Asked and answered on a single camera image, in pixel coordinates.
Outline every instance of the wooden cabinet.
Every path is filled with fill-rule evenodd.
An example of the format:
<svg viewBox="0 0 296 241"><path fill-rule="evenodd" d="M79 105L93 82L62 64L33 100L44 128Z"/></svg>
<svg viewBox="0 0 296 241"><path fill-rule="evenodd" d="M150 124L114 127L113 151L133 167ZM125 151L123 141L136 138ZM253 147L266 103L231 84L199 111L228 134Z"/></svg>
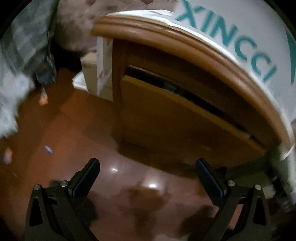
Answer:
<svg viewBox="0 0 296 241"><path fill-rule="evenodd" d="M215 167L254 161L289 142L275 107L248 74L196 37L116 15L92 32L114 39L120 141L190 164L204 157Z"/></svg>

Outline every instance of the plaid fabric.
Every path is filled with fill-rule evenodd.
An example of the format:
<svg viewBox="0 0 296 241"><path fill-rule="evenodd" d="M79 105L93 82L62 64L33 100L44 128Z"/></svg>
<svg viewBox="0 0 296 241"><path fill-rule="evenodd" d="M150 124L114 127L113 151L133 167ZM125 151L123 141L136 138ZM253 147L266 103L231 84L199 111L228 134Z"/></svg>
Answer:
<svg viewBox="0 0 296 241"><path fill-rule="evenodd" d="M48 32L58 0L33 0L13 20L1 46L12 73L33 73L47 54Z"/></svg>

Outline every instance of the cardboard box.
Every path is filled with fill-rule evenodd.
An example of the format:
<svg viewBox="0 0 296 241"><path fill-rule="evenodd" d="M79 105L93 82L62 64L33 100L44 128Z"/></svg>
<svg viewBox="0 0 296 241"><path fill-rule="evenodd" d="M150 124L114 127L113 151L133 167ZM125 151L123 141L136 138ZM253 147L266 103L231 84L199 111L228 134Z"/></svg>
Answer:
<svg viewBox="0 0 296 241"><path fill-rule="evenodd" d="M97 38L97 53L83 56L81 65L88 92L113 101L112 40Z"/></svg>

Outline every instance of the fabric cloth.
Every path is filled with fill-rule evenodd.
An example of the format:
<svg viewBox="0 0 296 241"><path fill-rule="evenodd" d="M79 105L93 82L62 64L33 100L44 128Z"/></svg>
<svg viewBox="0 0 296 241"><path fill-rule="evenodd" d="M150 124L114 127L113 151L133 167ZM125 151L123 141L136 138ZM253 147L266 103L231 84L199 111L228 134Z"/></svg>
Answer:
<svg viewBox="0 0 296 241"><path fill-rule="evenodd" d="M46 60L57 3L33 0L0 40L0 139L17 131L17 108L34 89L33 76Z"/></svg>
<svg viewBox="0 0 296 241"><path fill-rule="evenodd" d="M177 0L60 0L54 39L81 56L96 50L91 36L95 22L108 13L127 10L164 9L173 11Z"/></svg>

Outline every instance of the red tile floor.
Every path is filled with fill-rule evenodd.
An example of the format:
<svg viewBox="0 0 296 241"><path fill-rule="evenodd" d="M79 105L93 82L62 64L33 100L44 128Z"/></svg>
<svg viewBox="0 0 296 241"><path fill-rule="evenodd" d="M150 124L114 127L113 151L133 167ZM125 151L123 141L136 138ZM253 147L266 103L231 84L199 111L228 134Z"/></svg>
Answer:
<svg viewBox="0 0 296 241"><path fill-rule="evenodd" d="M143 158L133 146L126 147L131 155L120 154L111 137L113 103L74 89L74 75L61 69L47 105L39 105L37 89L19 109L19 131L7 140L12 163L0 164L0 216L9 228L23 236L35 184L69 180L95 157L101 172L89 193L97 215L90 229L100 241L173 241L201 232L217 210L192 169L165 163L160 170L157 157Z"/></svg>

